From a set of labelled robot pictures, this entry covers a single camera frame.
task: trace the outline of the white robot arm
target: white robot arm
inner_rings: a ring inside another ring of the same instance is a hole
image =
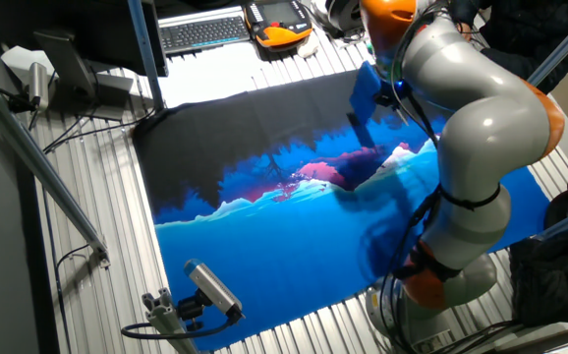
[[[493,285],[495,267],[483,254],[502,237],[511,215],[509,193],[499,181],[549,154],[563,133],[563,114],[554,103],[480,54],[446,9],[440,2],[361,1],[377,72],[390,82],[403,79],[419,96],[454,111],[438,141],[441,198],[404,264],[413,271],[399,284],[407,320],[432,319]],[[408,47],[400,50],[405,36]],[[377,298],[369,297],[370,317],[388,334],[386,319],[378,320],[387,311],[373,304]]]

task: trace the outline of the metal grating floor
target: metal grating floor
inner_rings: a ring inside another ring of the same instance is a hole
[[[243,81],[239,89],[285,85],[356,70],[363,61],[372,61],[364,43],[339,48],[320,30],[316,33],[320,48],[313,57],[302,59],[297,55],[269,53],[268,61],[257,61],[259,67],[247,72],[251,79]],[[172,70],[181,71],[184,65],[198,61],[201,56],[208,55],[206,53],[175,57]],[[150,96],[146,80],[123,70],[114,70],[110,74],[136,79],[134,90]],[[125,122],[134,120],[133,112],[125,113]],[[74,117],[42,118],[32,133],[39,145],[45,147],[75,123]],[[117,124],[84,118],[77,123],[75,131],[85,133]],[[49,159],[96,229],[102,232],[111,261],[108,269],[89,265],[90,251],[83,250],[66,260],[59,269],[72,352],[173,353],[173,348],[165,341],[136,341],[120,334],[122,326],[145,321],[141,295],[156,293],[157,289],[168,285],[129,128],[72,140],[50,153]],[[560,148],[530,169],[550,198],[565,190],[568,159]],[[37,187],[39,204],[43,206],[38,182]],[[40,209],[46,250],[51,250],[54,245],[56,259],[85,244],[50,197],[47,199],[48,213],[43,207]],[[48,222],[52,226],[53,240]],[[498,283],[480,299],[450,309],[444,315],[453,323],[454,339],[511,319],[509,256],[506,251],[500,251],[491,257],[498,268]],[[46,258],[49,263],[54,262],[50,252]],[[67,353],[55,274],[52,268],[49,272],[61,351]],[[388,341],[371,327],[364,308],[363,295],[352,297],[216,353],[382,353],[389,346]]]

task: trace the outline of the screen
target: screen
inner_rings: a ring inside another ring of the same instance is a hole
[[[294,24],[300,20],[289,2],[264,4],[262,5],[262,14],[269,22]]]

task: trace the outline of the keyboard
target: keyboard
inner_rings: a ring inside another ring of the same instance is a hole
[[[194,22],[161,29],[162,46],[167,56],[249,40],[241,16]]]

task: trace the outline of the orange handheld device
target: orange handheld device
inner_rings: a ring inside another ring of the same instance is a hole
[[[252,38],[270,49],[294,47],[312,33],[311,17],[298,1],[262,0],[245,6]]]

